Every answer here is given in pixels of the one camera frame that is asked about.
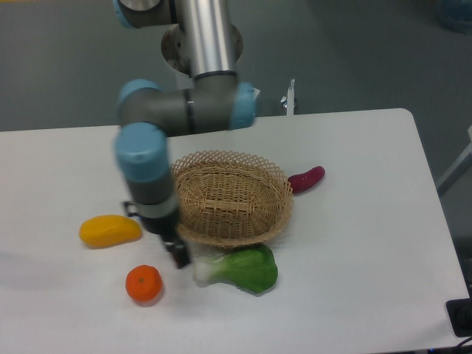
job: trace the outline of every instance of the blue object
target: blue object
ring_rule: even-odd
[[[129,97],[130,94],[140,89],[155,89],[162,91],[161,86],[153,81],[145,79],[132,80],[129,83],[126,83],[119,91],[118,107],[121,106],[121,104]]]
[[[248,128],[256,119],[254,89],[250,83],[240,83],[237,87],[235,105],[231,114],[229,129]]]
[[[472,34],[472,0],[438,0],[436,14],[452,30]]]
[[[126,28],[135,28],[135,26],[133,26],[132,24],[128,22],[125,15],[123,15],[121,8],[119,7],[119,4],[118,4],[119,0],[112,0],[112,1],[113,1],[113,7],[115,9],[115,13],[117,14],[117,17],[121,25]]]
[[[166,136],[153,124],[126,125],[115,140],[114,148],[118,165],[129,181],[152,182],[170,169]]]

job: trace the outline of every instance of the woven basket rim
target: woven basket rim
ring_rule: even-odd
[[[182,239],[221,248],[237,248],[266,242],[278,235],[285,228],[290,219],[294,203],[292,188],[290,183],[288,183],[287,176],[284,172],[269,160],[249,153],[239,153],[227,150],[205,150],[191,153],[179,160],[176,160],[173,163],[171,170],[177,183],[183,173],[182,171],[185,173],[191,173],[192,169],[193,171],[197,171],[199,167],[211,168],[213,164],[223,166],[231,165],[232,168],[235,165],[238,165],[240,167],[250,167],[250,169],[260,169],[261,173],[273,182],[272,185],[274,186],[274,189],[279,193],[278,198],[280,198],[280,201],[277,203],[282,205],[282,210],[277,215],[275,223],[270,226],[266,232],[259,235],[241,238],[210,236],[205,233],[198,233],[180,223],[177,226],[177,232]],[[180,198],[181,196],[178,186],[180,186],[179,183],[177,183],[176,189]]]

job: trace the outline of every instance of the blue joint cap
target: blue joint cap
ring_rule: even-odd
[[[152,182],[170,169],[166,136],[153,124],[126,125],[116,138],[114,148],[118,165],[129,181]]]
[[[229,129],[248,128],[256,119],[256,101],[250,83],[240,83],[237,87],[235,105],[231,114]]]
[[[113,2],[113,7],[114,7],[114,9],[115,9],[115,13],[117,14],[117,17],[118,17],[119,22],[121,23],[121,25],[122,25],[123,27],[126,27],[126,28],[135,28],[135,26],[133,26],[132,24],[130,24],[130,23],[128,22],[128,20],[126,19],[125,15],[123,15],[123,12],[121,11],[121,7],[119,7],[118,1],[119,1],[119,0],[112,0],[112,2]]]
[[[118,107],[135,91],[140,89],[155,89],[158,91],[162,91],[161,86],[157,83],[145,79],[135,79],[126,83],[121,90],[119,91],[118,96]]]

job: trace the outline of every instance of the silver metal tube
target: silver metal tube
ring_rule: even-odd
[[[185,33],[190,42],[193,77],[235,71],[226,0],[182,0]]]

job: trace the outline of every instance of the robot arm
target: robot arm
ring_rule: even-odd
[[[120,93],[122,129],[115,155],[128,189],[149,232],[161,235],[180,268],[189,262],[178,238],[178,198],[167,157],[167,137],[251,126],[255,118],[252,85],[239,83],[230,41],[226,0],[114,0],[129,27],[178,22],[190,44],[194,88],[162,92],[147,80],[134,80]]]

